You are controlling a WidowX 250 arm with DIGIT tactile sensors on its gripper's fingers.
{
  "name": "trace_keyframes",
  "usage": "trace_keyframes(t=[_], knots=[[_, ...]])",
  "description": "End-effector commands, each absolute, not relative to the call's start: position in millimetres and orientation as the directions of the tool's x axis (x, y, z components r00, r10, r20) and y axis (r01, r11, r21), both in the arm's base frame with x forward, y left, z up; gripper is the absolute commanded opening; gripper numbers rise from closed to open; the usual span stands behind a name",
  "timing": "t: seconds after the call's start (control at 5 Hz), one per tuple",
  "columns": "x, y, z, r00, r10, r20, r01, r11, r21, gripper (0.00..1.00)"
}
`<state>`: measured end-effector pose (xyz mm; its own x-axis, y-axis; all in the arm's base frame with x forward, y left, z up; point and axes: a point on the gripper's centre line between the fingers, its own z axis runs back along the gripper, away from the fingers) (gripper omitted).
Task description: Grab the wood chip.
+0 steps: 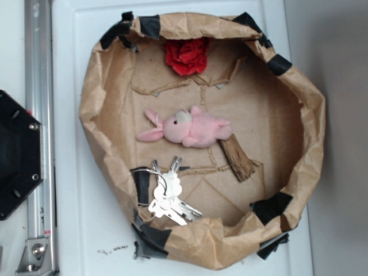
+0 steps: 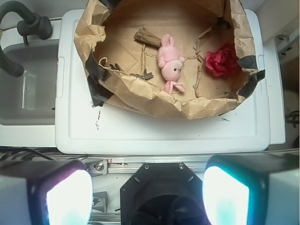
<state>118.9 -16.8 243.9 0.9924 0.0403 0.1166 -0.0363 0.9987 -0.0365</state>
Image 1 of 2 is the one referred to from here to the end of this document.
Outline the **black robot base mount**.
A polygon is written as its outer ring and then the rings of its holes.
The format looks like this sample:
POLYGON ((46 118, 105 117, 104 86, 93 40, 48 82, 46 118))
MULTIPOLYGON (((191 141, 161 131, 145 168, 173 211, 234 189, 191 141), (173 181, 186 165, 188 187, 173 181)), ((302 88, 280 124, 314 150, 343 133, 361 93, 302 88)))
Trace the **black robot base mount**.
POLYGON ((1 91, 1 220, 42 181, 41 124, 1 91))

